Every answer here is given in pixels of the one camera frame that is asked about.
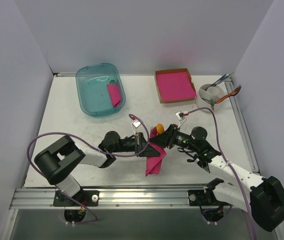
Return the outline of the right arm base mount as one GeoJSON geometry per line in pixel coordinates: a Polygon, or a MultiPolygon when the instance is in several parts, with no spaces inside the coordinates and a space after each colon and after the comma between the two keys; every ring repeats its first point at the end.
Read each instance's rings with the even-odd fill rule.
{"type": "Polygon", "coordinates": [[[216,200],[202,189],[190,189],[187,193],[189,205],[199,207],[200,213],[208,225],[216,226],[232,210],[232,205],[216,200]]]}

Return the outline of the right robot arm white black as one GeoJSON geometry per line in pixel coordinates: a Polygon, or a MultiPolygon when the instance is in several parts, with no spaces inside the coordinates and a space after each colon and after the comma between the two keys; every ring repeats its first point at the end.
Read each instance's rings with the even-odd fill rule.
{"type": "Polygon", "coordinates": [[[197,126],[191,134],[180,132],[175,124],[167,130],[162,125],[153,129],[150,142],[162,148],[177,146],[190,155],[190,162],[215,175],[204,188],[204,199],[210,205],[226,203],[251,213],[254,221],[265,231],[273,231],[284,221],[284,188],[281,182],[270,176],[256,175],[224,159],[206,140],[206,129],[197,126]]]}

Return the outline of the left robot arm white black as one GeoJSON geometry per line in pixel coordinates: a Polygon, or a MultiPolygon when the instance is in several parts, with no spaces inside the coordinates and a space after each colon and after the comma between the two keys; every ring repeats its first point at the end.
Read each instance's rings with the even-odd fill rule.
{"type": "Polygon", "coordinates": [[[98,150],[80,146],[70,136],[65,135],[36,155],[34,162],[47,179],[65,193],[65,200],[72,206],[81,203],[81,186],[71,175],[79,164],[101,169],[109,167],[116,157],[111,153],[134,153],[138,157],[157,158],[161,153],[150,146],[143,133],[120,138],[115,131],[109,131],[98,146],[98,150]]]}

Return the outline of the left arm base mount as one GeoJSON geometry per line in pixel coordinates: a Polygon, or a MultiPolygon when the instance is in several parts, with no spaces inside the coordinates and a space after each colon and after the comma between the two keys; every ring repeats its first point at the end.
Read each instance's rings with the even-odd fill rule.
{"type": "Polygon", "coordinates": [[[98,217],[90,207],[98,206],[99,195],[98,190],[81,189],[74,196],[69,197],[57,190],[55,191],[53,206],[64,208],[63,216],[67,224],[75,226],[94,223],[98,221],[98,217]]]}

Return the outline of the pink paper napkin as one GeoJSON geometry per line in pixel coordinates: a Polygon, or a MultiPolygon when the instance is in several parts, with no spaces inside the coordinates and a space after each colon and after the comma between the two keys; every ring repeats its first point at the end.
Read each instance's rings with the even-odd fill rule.
{"type": "Polygon", "coordinates": [[[158,175],[161,170],[162,160],[166,156],[166,151],[164,148],[150,143],[150,146],[153,147],[155,150],[157,150],[160,153],[160,156],[148,156],[146,159],[146,171],[145,176],[156,174],[158,175]]]}

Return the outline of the orange plastic spoon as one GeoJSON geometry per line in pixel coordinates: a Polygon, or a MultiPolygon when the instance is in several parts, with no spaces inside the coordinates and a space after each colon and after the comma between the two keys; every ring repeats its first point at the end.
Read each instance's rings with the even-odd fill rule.
{"type": "Polygon", "coordinates": [[[158,123],[156,125],[156,132],[157,132],[157,135],[160,135],[165,132],[164,126],[161,123],[158,123]]]}

